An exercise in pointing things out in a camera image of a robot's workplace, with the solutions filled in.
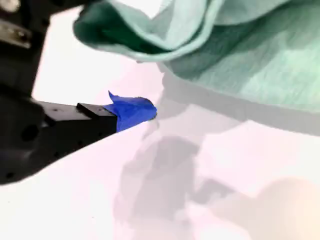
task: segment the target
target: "white table surface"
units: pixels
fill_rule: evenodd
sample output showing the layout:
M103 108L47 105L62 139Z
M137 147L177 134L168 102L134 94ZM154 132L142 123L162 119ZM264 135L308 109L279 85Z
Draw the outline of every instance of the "white table surface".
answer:
M1 186L0 239L320 239L319 137L251 121L240 103L154 63L83 46L78 11L52 18L34 98L108 104L110 90L149 98L158 117Z

